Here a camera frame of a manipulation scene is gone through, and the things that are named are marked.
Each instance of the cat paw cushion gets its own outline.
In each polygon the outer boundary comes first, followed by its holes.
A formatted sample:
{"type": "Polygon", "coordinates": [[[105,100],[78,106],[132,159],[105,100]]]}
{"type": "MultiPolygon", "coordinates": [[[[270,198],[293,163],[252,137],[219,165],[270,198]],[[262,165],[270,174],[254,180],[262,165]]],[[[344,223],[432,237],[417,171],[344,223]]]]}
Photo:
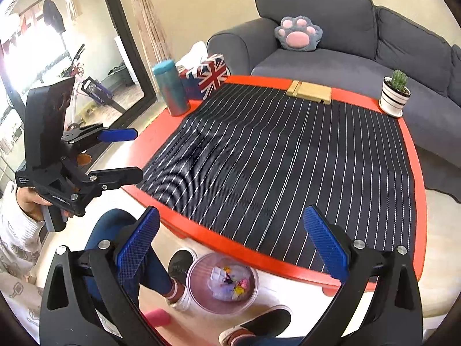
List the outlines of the cat paw cushion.
{"type": "Polygon", "coordinates": [[[313,25],[309,18],[303,16],[283,18],[274,32],[283,48],[305,52],[315,50],[323,34],[319,26],[313,25]]]}

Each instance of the tissue box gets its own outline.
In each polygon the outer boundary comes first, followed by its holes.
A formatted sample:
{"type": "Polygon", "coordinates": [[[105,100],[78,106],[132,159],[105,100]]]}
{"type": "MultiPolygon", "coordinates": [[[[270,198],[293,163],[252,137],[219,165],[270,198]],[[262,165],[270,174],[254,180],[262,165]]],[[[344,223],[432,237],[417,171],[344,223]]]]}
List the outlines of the tissue box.
{"type": "Polygon", "coordinates": [[[192,100],[205,100],[230,75],[222,54],[215,54],[190,70],[180,66],[178,72],[186,95],[192,100]]]}

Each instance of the potted cactus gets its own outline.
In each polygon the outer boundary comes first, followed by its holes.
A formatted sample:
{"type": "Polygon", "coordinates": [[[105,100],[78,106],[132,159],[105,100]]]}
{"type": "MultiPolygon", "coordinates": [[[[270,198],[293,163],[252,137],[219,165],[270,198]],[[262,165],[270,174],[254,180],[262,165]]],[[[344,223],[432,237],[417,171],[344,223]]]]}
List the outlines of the potted cactus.
{"type": "Polygon", "coordinates": [[[406,86],[407,75],[400,70],[395,70],[383,80],[383,91],[379,99],[379,107],[393,117],[401,117],[402,108],[410,98],[411,92],[406,86]]]}

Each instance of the blue gripper pad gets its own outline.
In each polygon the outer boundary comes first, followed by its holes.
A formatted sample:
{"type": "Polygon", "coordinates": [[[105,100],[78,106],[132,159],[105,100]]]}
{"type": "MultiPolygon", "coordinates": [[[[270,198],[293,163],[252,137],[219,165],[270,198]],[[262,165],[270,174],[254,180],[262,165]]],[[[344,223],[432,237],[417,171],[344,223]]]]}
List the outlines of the blue gripper pad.
{"type": "Polygon", "coordinates": [[[349,259],[340,243],[314,206],[304,210],[304,228],[312,239],[315,248],[325,264],[331,277],[339,279],[343,284],[349,277],[349,259]]]}
{"type": "Polygon", "coordinates": [[[135,276],[159,228],[160,214],[152,207],[117,254],[119,284],[135,276]]]}
{"type": "Polygon", "coordinates": [[[103,130],[98,139],[100,142],[126,142],[134,141],[138,137],[135,129],[113,129],[103,130]]]}

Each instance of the teal water bottle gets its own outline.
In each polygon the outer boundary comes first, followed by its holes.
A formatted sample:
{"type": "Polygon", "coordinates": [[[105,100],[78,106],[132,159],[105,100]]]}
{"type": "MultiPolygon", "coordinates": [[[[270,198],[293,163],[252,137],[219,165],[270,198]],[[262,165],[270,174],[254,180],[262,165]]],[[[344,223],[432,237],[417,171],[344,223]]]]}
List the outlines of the teal water bottle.
{"type": "Polygon", "coordinates": [[[172,116],[181,116],[190,109],[181,79],[173,60],[165,60],[152,68],[157,92],[165,101],[172,116]]]}

